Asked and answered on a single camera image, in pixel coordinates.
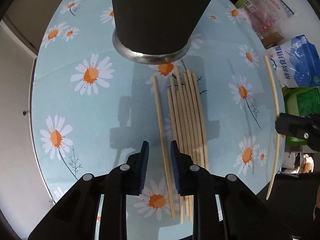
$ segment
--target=flower stem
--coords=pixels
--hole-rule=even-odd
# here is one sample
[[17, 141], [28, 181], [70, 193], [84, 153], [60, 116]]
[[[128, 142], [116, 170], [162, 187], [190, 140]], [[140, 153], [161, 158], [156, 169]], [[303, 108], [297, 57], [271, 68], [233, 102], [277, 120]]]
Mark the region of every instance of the flower stem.
[[254, 118], [254, 120], [256, 121], [256, 123], [258, 124], [257, 119], [254, 117], [253, 113], [251, 112], [251, 109], [250, 109], [250, 106], [249, 106], [249, 104], [248, 104], [247, 99], [245, 100], [245, 102], [247, 103], [247, 106], [248, 106], [248, 108], [249, 108], [249, 110], [250, 110], [250, 113], [252, 114], [252, 117]]
[[76, 177], [76, 176], [73, 174], [73, 172], [70, 170], [70, 168], [68, 167], [68, 165], [66, 164], [66, 162], [64, 161], [64, 158], [62, 157], [62, 155], [61, 155], [61, 152], [60, 152], [60, 149], [59, 149], [59, 148], [58, 148], [58, 151], [59, 151], [59, 154], [60, 154], [61, 159], [63, 160], [64, 164], [67, 166], [68, 170], [72, 173], [72, 175], [76, 178], [76, 180], [78, 180], [78, 179], [77, 179], [77, 177]]

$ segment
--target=blue floral tablecloth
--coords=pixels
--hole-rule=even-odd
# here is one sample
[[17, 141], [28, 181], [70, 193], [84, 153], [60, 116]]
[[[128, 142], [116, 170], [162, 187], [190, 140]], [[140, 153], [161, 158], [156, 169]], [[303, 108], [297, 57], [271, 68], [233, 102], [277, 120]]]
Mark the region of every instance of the blue floral tablecloth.
[[[196, 73], [210, 172], [237, 174], [258, 193], [270, 180], [275, 152], [275, 111], [262, 59], [266, 51], [229, 0], [210, 2], [189, 52], [173, 64], [148, 66], [121, 57], [112, 45], [114, 28], [111, 0], [63, 0], [53, 15], [32, 91], [40, 168], [57, 201], [83, 174], [109, 173], [147, 140], [145, 189], [141, 196], [127, 198], [128, 239], [180, 239], [192, 233], [192, 223], [185, 218], [180, 225], [170, 216], [152, 76], [161, 92], [169, 145], [166, 88], [173, 66]], [[284, 111], [279, 85], [277, 92]], [[278, 167], [283, 152], [284, 139]]]

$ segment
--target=daisy print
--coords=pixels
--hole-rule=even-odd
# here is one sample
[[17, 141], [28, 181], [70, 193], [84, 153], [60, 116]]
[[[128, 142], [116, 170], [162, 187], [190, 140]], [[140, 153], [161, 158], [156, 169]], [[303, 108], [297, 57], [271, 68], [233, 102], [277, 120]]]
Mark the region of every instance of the daisy print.
[[240, 56], [244, 57], [244, 61], [252, 68], [259, 67], [259, 57], [254, 52], [254, 49], [249, 48], [247, 45], [241, 45], [240, 49]]
[[208, 18], [213, 20], [216, 23], [221, 23], [221, 19], [216, 17], [214, 14], [207, 14]]
[[233, 23], [235, 23], [236, 21], [240, 23], [240, 13], [238, 9], [230, 6], [230, 8], [228, 8], [227, 10], [228, 11], [226, 12], [226, 14], [228, 15], [229, 20]]
[[203, 40], [201, 39], [201, 34], [192, 34], [190, 36], [190, 39], [191, 39], [191, 46], [195, 49], [199, 49], [200, 48], [200, 45], [199, 44], [202, 44], [203, 43]]
[[67, 22], [60, 23], [59, 25], [49, 28], [48, 32], [44, 35], [40, 47], [44, 45], [46, 48], [50, 42], [55, 42], [56, 37], [60, 36], [64, 29], [68, 28], [69, 25], [65, 25]]
[[235, 85], [229, 84], [229, 87], [232, 89], [232, 99], [236, 104], [240, 104], [240, 109], [243, 109], [244, 104], [248, 101], [253, 102], [253, 93], [250, 92], [252, 85], [247, 83], [247, 78], [244, 76], [232, 76], [232, 78], [235, 82]]
[[50, 151], [50, 159], [53, 159], [57, 153], [58, 159], [61, 160], [61, 156], [65, 157], [65, 152], [70, 152], [68, 146], [73, 145], [73, 142], [66, 138], [66, 135], [72, 131], [72, 126], [67, 124], [63, 127], [64, 121], [64, 117], [58, 117], [56, 115], [53, 123], [51, 117], [48, 116], [45, 122], [49, 131], [40, 130], [40, 133], [43, 136], [41, 140], [44, 142], [42, 147], [45, 149], [45, 153]]
[[236, 164], [234, 167], [240, 165], [240, 169], [238, 171], [238, 175], [243, 172], [244, 175], [247, 174], [248, 167], [252, 167], [252, 160], [256, 157], [256, 150], [260, 147], [259, 144], [255, 144], [256, 136], [249, 136], [243, 138], [243, 141], [239, 143], [239, 147], [242, 151], [241, 154], [238, 155]]
[[109, 10], [107, 11], [103, 11], [103, 14], [100, 15], [100, 18], [102, 23], [106, 23], [111, 20], [112, 25], [116, 25], [112, 7], [109, 7]]
[[61, 190], [61, 188], [57, 188], [56, 190], [53, 191], [53, 193], [56, 195], [57, 199], [62, 198], [62, 196], [67, 192], [67, 190], [65, 192], [63, 192]]
[[72, 28], [65, 31], [62, 39], [64, 39], [65, 41], [68, 41], [69, 39], [73, 39], [73, 36], [77, 35], [78, 31], [79, 31], [79, 29], [77, 27], [72, 27]]
[[65, 12], [67, 11], [70, 11], [72, 13], [71, 10], [76, 10], [79, 5], [80, 5], [80, 2], [82, 2], [83, 0], [74, 0], [74, 1], [71, 1], [70, 3], [68, 3], [67, 5], [65, 5], [62, 10], [61, 10], [61, 13], [64, 14]]
[[[142, 195], [136, 196], [141, 202], [134, 204], [134, 207], [140, 208], [138, 213], [145, 213], [144, 218], [150, 217], [156, 212], [156, 218], [162, 219], [162, 212], [166, 212], [171, 215], [169, 194], [167, 192], [167, 185], [164, 177], [160, 180], [159, 185], [155, 183], [153, 179], [150, 180], [152, 190], [146, 186], [142, 191]], [[179, 204], [174, 203], [175, 210], [179, 210]]]
[[105, 57], [102, 61], [98, 63], [98, 54], [92, 54], [90, 59], [90, 64], [85, 59], [83, 64], [79, 64], [75, 69], [80, 74], [74, 74], [71, 76], [70, 81], [80, 81], [76, 87], [75, 91], [80, 90], [80, 95], [83, 95], [87, 91], [88, 95], [91, 95], [91, 91], [98, 94], [97, 83], [104, 87], [110, 87], [110, 84], [105, 81], [105, 79], [113, 78], [113, 69], [110, 69], [112, 63], [109, 63], [110, 57]]
[[[159, 90], [162, 92], [168, 82], [168, 79], [174, 73], [174, 66], [180, 66], [178, 61], [161, 64], [161, 65], [149, 65], [149, 68], [156, 70], [157, 72], [154, 73], [147, 81], [146, 84], [153, 84], [152, 77], [156, 76], [157, 83]], [[153, 93], [153, 86], [151, 86], [150, 92]]]
[[261, 166], [265, 165], [268, 159], [267, 155], [268, 155], [267, 150], [262, 149], [258, 154], [258, 164], [260, 164]]

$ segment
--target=plastic bag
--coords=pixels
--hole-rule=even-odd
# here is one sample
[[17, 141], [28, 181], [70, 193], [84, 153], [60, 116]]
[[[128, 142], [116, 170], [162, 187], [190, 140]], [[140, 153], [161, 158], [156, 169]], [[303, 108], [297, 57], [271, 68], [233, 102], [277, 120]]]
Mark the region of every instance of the plastic bag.
[[294, 15], [282, 0], [245, 0], [239, 10], [259, 36]]
[[305, 35], [267, 50], [281, 86], [320, 86], [320, 59], [316, 47]]

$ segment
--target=wooden skewer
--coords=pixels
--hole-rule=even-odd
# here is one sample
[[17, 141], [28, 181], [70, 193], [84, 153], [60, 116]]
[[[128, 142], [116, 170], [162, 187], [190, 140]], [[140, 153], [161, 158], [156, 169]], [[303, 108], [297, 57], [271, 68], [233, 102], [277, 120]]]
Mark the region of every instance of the wooden skewer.
[[[264, 62], [266, 64], [266, 67], [267, 67], [267, 70], [268, 70], [268, 75], [269, 75], [271, 88], [272, 88], [272, 94], [273, 94], [273, 104], [274, 104], [274, 107], [275, 107], [276, 118], [277, 118], [280, 115], [280, 110], [279, 110], [278, 94], [277, 94], [277, 91], [276, 91], [276, 83], [275, 83], [275, 79], [273, 77], [273, 73], [272, 73], [272, 69], [271, 69], [268, 57], [264, 56], [263, 59], [264, 59]], [[273, 186], [273, 183], [275, 181], [275, 176], [276, 176], [276, 172], [277, 172], [276, 169], [277, 169], [278, 158], [279, 158], [279, 147], [280, 147], [280, 134], [276, 133], [275, 159], [274, 159], [274, 162], [273, 162], [272, 176], [271, 176], [271, 181], [270, 181], [270, 184], [269, 184], [266, 200], [268, 200], [269, 197], [270, 197], [272, 186]]]
[[161, 139], [161, 147], [162, 147], [162, 154], [163, 154], [163, 161], [164, 161], [165, 176], [167, 179], [171, 214], [172, 214], [172, 218], [175, 219], [176, 218], [176, 211], [174, 208], [170, 166], [169, 166], [169, 161], [168, 161], [167, 144], [165, 142], [161, 103], [160, 103], [160, 96], [159, 96], [159, 90], [158, 90], [156, 76], [153, 76], [153, 91], [154, 91], [155, 101], [156, 101], [156, 110], [157, 110], [157, 116], [158, 116], [159, 132], [160, 132], [160, 139]]
[[199, 150], [199, 140], [198, 140], [198, 132], [197, 132], [197, 124], [196, 124], [196, 115], [195, 115], [195, 110], [194, 110], [193, 103], [192, 103], [192, 96], [191, 96], [191, 91], [190, 91], [190, 86], [189, 86], [189, 80], [188, 80], [186, 73], [183, 73], [183, 79], [184, 79], [184, 83], [185, 83], [185, 87], [186, 87], [186, 91], [187, 91], [187, 95], [188, 95], [191, 121], [192, 121], [193, 138], [195, 140], [196, 158], [193, 159], [193, 163], [200, 166], [200, 150]]
[[[168, 95], [169, 114], [170, 114], [170, 120], [171, 120], [172, 137], [173, 137], [173, 140], [175, 140], [178, 143], [176, 119], [174, 116], [173, 101], [172, 101], [170, 89], [167, 89], [167, 95]], [[184, 223], [183, 197], [179, 196], [179, 201], [180, 201], [180, 223], [183, 224]]]
[[198, 83], [197, 83], [197, 77], [194, 72], [192, 73], [192, 78], [193, 78], [193, 84], [195, 86], [199, 116], [200, 116], [200, 122], [201, 122], [201, 132], [202, 132], [202, 140], [203, 140], [202, 143], [203, 143], [203, 150], [204, 150], [204, 166], [206, 170], [209, 170], [207, 133], [205, 131], [203, 108], [202, 108], [201, 97], [200, 97], [200, 92], [199, 92]]
[[196, 146], [195, 146], [195, 137], [194, 137], [194, 134], [193, 134], [192, 118], [191, 118], [191, 112], [190, 112], [189, 99], [188, 99], [186, 86], [183, 86], [182, 89], [183, 89], [183, 95], [184, 95], [184, 100], [186, 102], [186, 109], [187, 109], [187, 119], [188, 119], [189, 132], [190, 132], [189, 134], [190, 134], [190, 141], [191, 141], [192, 160], [193, 160], [194, 163], [196, 163], [196, 161], [197, 161]]
[[172, 102], [173, 102], [173, 109], [174, 109], [174, 117], [176, 119], [176, 126], [177, 126], [177, 135], [178, 135], [178, 147], [179, 151], [183, 153], [183, 142], [182, 142], [182, 134], [181, 134], [181, 125], [180, 125], [180, 118], [179, 118], [179, 111], [178, 111], [178, 103], [177, 103], [177, 94], [174, 88], [173, 77], [170, 77], [170, 85], [171, 85], [171, 94], [172, 94]]
[[[188, 154], [191, 158], [192, 158], [192, 148], [191, 148], [191, 138], [190, 138], [190, 131], [189, 131], [189, 123], [188, 123], [188, 116], [187, 116], [187, 109], [186, 109], [186, 102], [185, 102], [185, 98], [184, 98], [184, 94], [183, 94], [183, 88], [182, 88], [182, 84], [181, 84], [181, 80], [180, 80], [180, 73], [179, 73], [179, 68], [177, 66], [174, 67], [174, 71], [176, 73], [176, 77], [177, 77], [177, 83], [178, 83], [178, 88], [179, 88], [179, 93], [180, 94], [180, 100], [181, 103], [178, 101], [178, 108], [179, 105], [181, 104], [182, 106], [182, 117], [183, 120], [181, 120], [181, 115], [180, 116], [180, 122], [183, 122], [184, 125], [181, 126], [181, 128], [185, 129], [185, 137], [184, 137], [184, 133], [182, 133], [182, 138], [183, 138], [183, 148], [184, 148], [184, 153]], [[191, 198], [188, 197], [188, 204], [189, 207], [187, 207], [187, 202], [186, 202], [186, 209], [189, 209], [189, 214], [190, 214], [190, 221], [192, 220], [192, 201]]]
[[202, 132], [201, 132], [199, 109], [198, 109], [198, 104], [197, 104], [195, 86], [193, 84], [192, 73], [191, 73], [190, 69], [187, 69], [187, 75], [188, 75], [189, 85], [190, 85], [190, 90], [191, 90], [192, 103], [193, 103], [193, 107], [194, 107], [195, 115], [196, 115], [196, 125], [197, 125], [198, 140], [199, 140], [199, 150], [200, 150], [200, 166], [205, 168], [205, 166], [204, 166], [204, 151], [203, 151], [203, 143], [202, 143]]
[[[178, 111], [179, 111], [179, 117], [180, 117], [180, 124], [181, 124], [181, 129], [184, 128], [184, 120], [183, 120], [183, 113], [182, 113], [182, 105], [181, 105], [181, 98], [180, 98], [180, 93], [179, 91], [177, 91], [177, 102], [178, 102]], [[186, 139], [183, 139], [183, 148], [185, 149], [185, 152], [187, 152], [187, 142]], [[190, 208], [189, 208], [189, 197], [185, 196], [184, 200], [186, 202], [186, 215], [189, 216], [190, 215]]]

